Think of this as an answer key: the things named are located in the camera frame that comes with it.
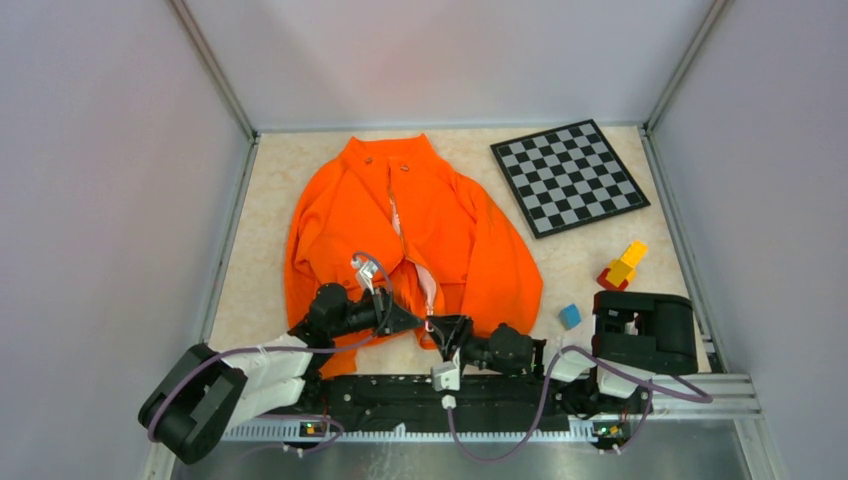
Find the orange zip-up jacket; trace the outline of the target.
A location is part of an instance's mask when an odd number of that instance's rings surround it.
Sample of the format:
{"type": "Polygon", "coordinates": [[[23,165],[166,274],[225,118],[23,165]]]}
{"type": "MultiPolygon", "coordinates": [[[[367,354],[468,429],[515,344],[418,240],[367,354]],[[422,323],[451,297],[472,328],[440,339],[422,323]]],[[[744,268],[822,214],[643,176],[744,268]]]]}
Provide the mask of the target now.
{"type": "Polygon", "coordinates": [[[361,294],[351,265],[359,251],[378,260],[377,283],[415,315],[467,315],[481,336],[502,324],[527,334],[536,323],[543,281],[525,242],[425,136],[353,138],[310,179],[283,260],[290,324],[321,285],[361,294]]]}

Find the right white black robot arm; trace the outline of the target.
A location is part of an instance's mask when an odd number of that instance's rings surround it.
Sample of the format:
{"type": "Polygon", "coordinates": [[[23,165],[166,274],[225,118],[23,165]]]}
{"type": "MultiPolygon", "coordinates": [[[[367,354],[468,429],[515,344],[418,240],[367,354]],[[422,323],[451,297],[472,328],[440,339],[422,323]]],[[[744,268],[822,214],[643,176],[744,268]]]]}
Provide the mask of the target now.
{"type": "Polygon", "coordinates": [[[610,290],[594,296],[589,342],[569,336],[537,340],[506,324],[479,336],[467,315],[430,316],[425,330],[443,359],[431,370],[432,384],[437,391],[459,390],[468,365],[564,383],[593,369],[587,400],[600,412],[612,412],[655,375],[698,371],[693,316],[691,301],[682,296],[610,290]]]}

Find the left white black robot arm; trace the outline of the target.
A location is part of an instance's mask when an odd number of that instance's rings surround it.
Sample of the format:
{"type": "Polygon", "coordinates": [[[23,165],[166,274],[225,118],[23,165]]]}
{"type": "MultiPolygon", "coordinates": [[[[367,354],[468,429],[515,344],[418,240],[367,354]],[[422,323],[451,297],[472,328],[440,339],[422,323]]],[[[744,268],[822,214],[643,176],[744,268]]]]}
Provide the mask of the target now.
{"type": "Polygon", "coordinates": [[[138,422],[150,441],[195,463],[248,420],[288,406],[314,410],[320,370],[333,357],[424,324],[386,288],[368,288],[352,301],[341,285],[325,284],[303,319],[271,342],[224,352],[191,346],[145,400],[138,422]]]}

